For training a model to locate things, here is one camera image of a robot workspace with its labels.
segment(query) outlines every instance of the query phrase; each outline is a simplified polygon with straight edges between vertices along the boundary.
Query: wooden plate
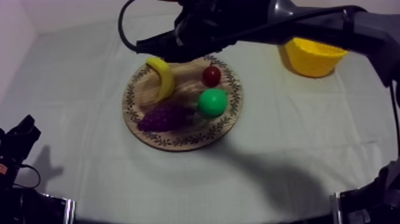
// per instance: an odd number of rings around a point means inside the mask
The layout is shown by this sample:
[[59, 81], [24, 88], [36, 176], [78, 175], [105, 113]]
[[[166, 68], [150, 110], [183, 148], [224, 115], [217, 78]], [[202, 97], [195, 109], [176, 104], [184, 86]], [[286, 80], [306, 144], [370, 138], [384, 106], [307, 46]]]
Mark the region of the wooden plate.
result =
[[221, 83], [216, 88], [227, 91], [228, 107], [224, 114], [212, 120], [203, 119], [196, 114], [193, 125], [163, 133], [137, 129], [138, 122], [156, 106], [153, 101], [160, 86], [160, 78], [155, 70], [146, 64], [139, 68], [128, 82], [122, 103], [125, 123], [134, 136], [154, 148], [173, 152], [195, 150], [224, 136], [236, 123], [243, 106], [240, 80], [224, 62], [207, 55], [189, 63], [170, 64], [176, 88], [166, 101], [196, 108], [200, 94], [208, 89], [202, 83], [202, 72], [210, 65], [218, 67], [222, 73]]

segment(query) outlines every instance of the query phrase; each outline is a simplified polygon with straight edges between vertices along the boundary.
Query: decorative plate border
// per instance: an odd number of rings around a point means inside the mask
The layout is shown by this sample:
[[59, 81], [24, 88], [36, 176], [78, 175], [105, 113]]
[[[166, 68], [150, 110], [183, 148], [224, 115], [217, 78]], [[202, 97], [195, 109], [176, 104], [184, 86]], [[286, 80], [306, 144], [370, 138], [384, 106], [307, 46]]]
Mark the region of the decorative plate border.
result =
[[[139, 115], [138, 111], [135, 110], [135, 84], [151, 71], [150, 67], [143, 66], [130, 79], [123, 97], [124, 120], [131, 132], [141, 141], [161, 150], [189, 151], [214, 142], [216, 139], [225, 135], [233, 127], [240, 115], [243, 104], [243, 92], [240, 80], [235, 76], [232, 70], [228, 68], [228, 65], [218, 58], [212, 55], [207, 55], [203, 59], [210, 61], [212, 66], [217, 66], [221, 69], [223, 76], [227, 80], [226, 82], [232, 89], [228, 93], [228, 110], [221, 117], [217, 118], [216, 120], [218, 121], [213, 123], [206, 131], [197, 133], [196, 135], [171, 139], [166, 138], [163, 133], [142, 132], [137, 129], [133, 130], [132, 125], [136, 127], [141, 120], [141, 116]], [[223, 129], [227, 125], [231, 126], [224, 133], [222, 133]]]

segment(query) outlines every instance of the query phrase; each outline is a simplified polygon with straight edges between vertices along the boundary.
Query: red fruit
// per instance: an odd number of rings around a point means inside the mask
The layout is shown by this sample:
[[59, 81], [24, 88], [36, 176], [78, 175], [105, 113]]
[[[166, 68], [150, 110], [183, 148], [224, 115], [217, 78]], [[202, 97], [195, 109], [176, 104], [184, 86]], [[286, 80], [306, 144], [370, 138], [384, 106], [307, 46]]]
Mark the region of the red fruit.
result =
[[216, 87], [221, 82], [221, 71], [219, 68], [209, 66], [203, 71], [203, 83], [207, 87]]

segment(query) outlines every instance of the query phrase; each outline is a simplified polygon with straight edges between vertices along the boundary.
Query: banana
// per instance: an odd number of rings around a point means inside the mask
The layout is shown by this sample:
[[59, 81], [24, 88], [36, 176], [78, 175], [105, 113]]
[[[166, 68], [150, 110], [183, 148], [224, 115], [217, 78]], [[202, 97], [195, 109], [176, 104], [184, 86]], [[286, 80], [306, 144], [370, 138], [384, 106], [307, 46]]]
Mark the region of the banana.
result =
[[175, 89], [175, 80], [170, 66], [160, 58], [151, 57], [146, 60], [147, 65], [155, 69], [161, 79], [161, 87], [155, 102], [168, 98]]

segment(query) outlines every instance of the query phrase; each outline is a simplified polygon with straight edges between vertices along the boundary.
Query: plastic fruit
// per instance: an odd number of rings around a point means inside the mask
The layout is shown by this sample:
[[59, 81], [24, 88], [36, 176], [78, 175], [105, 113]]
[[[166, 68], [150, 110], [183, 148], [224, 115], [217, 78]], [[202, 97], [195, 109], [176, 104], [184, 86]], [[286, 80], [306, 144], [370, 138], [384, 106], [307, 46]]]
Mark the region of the plastic fruit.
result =
[[146, 60], [146, 63], [157, 71], [157, 74], [161, 79], [161, 87], [158, 92], [157, 99], [155, 102], [160, 102], [163, 99], [168, 98], [175, 88], [174, 76], [170, 66], [160, 58], [151, 57]]
[[137, 124], [144, 132], [169, 132], [178, 130], [188, 124], [189, 116], [194, 110], [175, 104], [161, 104], [148, 112]]
[[207, 87], [216, 87], [221, 82], [221, 71], [219, 68], [209, 66], [203, 71], [203, 83]]
[[206, 117], [215, 118], [224, 113], [227, 105], [226, 91], [222, 89], [207, 89], [200, 95], [198, 109]]

